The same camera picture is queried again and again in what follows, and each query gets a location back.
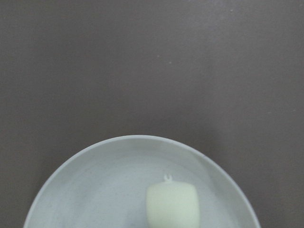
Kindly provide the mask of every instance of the soap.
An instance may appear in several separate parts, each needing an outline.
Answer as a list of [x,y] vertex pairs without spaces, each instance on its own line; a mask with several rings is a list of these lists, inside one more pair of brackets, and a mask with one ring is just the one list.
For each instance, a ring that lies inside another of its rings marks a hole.
[[199,198],[194,185],[164,181],[151,185],[146,193],[146,212],[149,228],[200,228]]

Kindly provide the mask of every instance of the gray surface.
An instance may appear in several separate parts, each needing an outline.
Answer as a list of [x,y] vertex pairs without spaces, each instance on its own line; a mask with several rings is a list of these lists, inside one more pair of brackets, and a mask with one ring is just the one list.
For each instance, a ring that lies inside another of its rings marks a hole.
[[212,158],[263,227],[304,226],[304,1],[1,1],[0,227],[103,139]]

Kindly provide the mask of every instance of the white plate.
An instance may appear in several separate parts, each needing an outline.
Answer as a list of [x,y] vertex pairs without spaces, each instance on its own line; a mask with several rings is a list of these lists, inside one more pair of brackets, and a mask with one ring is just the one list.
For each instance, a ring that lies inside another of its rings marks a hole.
[[96,143],[61,165],[24,228],[146,228],[146,188],[165,173],[196,186],[202,228],[259,228],[245,195],[211,159],[182,143],[131,135]]

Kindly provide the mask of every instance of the white object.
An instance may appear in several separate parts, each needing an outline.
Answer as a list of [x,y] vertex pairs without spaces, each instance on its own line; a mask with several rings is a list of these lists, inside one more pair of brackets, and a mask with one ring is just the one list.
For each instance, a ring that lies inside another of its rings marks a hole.
[[192,184],[165,181],[147,189],[146,207],[149,228],[200,228],[199,198]]
[[147,228],[147,188],[164,173],[193,184],[201,228],[260,228],[236,183],[173,140],[131,135],[96,143],[61,165],[36,196],[24,228]]

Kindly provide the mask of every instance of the plate rim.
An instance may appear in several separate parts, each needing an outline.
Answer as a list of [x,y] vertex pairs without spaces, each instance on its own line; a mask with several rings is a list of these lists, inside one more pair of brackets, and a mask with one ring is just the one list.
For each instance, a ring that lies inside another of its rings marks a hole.
[[40,188],[39,192],[37,193],[36,197],[34,198],[32,204],[30,206],[30,209],[29,209],[28,214],[26,216],[23,228],[29,228],[29,220],[32,216],[35,205],[37,204],[37,202],[38,202],[40,196],[43,194],[44,190],[48,187],[49,183],[57,176],[57,174],[59,172],[61,172],[61,170],[64,169],[70,162],[72,162],[74,159],[81,156],[82,154],[86,153],[87,151],[91,150],[92,148],[95,148],[97,146],[100,146],[100,145],[103,145],[103,144],[106,144],[106,143],[111,143],[111,142],[115,142],[115,141],[119,141],[119,140],[126,140],[126,139],[152,139],[152,140],[158,140],[158,141],[162,141],[162,142],[172,143],[172,144],[175,144],[179,147],[187,149],[190,152],[194,153],[195,155],[205,159],[210,165],[214,166],[222,175],[224,175],[225,178],[227,178],[227,180],[230,182],[230,184],[233,185],[235,190],[238,192],[238,194],[240,195],[240,197],[244,201],[247,209],[249,210],[249,213],[250,213],[250,215],[251,215],[251,217],[254,221],[254,224],[255,224],[256,228],[261,228],[260,223],[259,223],[258,218],[257,218],[257,215],[256,215],[255,211],[253,210],[253,207],[250,204],[249,200],[247,199],[244,192],[242,191],[242,189],[239,187],[239,185],[232,179],[232,177],[222,167],[220,167],[217,163],[215,163],[215,161],[213,161],[211,158],[204,155],[203,153],[199,152],[198,150],[196,150],[196,149],[194,149],[194,148],[192,148],[192,147],[190,147],[186,144],[178,142],[176,140],[168,139],[168,138],[164,138],[164,137],[159,137],[159,136],[154,136],[154,135],[142,135],[142,134],[124,135],[124,136],[118,136],[118,137],[102,140],[100,142],[94,143],[94,144],[82,149],[81,151],[77,152],[76,154],[71,156],[69,159],[67,159],[63,164],[61,164],[50,175],[50,177],[46,180],[46,182]]

